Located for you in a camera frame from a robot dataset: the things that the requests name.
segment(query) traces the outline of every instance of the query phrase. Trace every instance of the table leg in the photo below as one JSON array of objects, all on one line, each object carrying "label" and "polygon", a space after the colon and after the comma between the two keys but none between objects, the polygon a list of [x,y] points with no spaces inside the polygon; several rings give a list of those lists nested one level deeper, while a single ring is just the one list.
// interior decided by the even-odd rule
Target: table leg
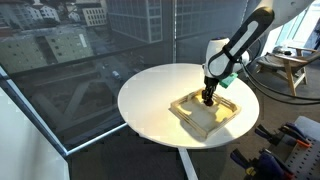
[{"label": "table leg", "polygon": [[178,148],[178,149],[179,149],[179,154],[184,166],[184,170],[186,171],[186,174],[188,176],[188,179],[198,180],[196,171],[194,170],[194,167],[192,165],[187,149],[185,148]]}]

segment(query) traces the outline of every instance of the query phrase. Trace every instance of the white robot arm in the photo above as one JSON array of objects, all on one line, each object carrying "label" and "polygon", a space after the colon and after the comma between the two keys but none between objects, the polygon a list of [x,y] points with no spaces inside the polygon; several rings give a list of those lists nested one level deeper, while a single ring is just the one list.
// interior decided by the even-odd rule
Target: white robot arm
[{"label": "white robot arm", "polygon": [[246,50],[263,34],[270,32],[302,12],[314,0],[261,0],[253,13],[229,40],[211,39],[203,65],[206,84],[202,98],[211,106],[212,95],[220,80],[239,70],[239,58],[248,57]]}]

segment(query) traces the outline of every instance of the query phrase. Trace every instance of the round white table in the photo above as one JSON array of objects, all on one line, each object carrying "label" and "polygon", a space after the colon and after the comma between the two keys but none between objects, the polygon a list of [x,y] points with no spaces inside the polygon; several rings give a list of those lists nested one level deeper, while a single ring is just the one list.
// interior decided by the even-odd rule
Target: round white table
[{"label": "round white table", "polygon": [[[239,105],[240,113],[207,139],[169,110],[171,102],[203,87],[201,65],[160,65],[139,72],[122,86],[118,108],[126,123],[140,136],[179,148],[180,155],[187,155],[186,149],[227,144],[252,128],[259,115],[259,103],[252,90],[239,79],[228,88],[218,85],[215,93]],[[197,179],[194,174],[187,175]]]}]

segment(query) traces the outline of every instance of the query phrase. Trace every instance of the wooden frame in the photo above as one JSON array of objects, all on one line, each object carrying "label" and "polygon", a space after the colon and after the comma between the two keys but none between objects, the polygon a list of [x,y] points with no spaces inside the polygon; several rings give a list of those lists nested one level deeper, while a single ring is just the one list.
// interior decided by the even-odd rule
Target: wooden frame
[{"label": "wooden frame", "polygon": [[240,106],[214,94],[214,104],[206,106],[202,100],[203,88],[171,103],[171,112],[186,121],[201,136],[207,138],[236,116]]}]

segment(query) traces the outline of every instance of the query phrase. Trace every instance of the cityscape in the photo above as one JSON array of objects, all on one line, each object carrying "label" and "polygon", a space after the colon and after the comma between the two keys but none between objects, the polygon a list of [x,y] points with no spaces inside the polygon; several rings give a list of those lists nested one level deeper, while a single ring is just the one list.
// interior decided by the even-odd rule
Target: cityscape
[{"label": "cityscape", "polygon": [[[208,2],[178,1],[176,37],[212,28],[201,23],[213,16]],[[147,67],[172,63],[167,41],[174,37],[174,16],[164,8],[168,4],[0,0],[1,66],[71,147],[122,122],[117,95],[126,80]]]}]

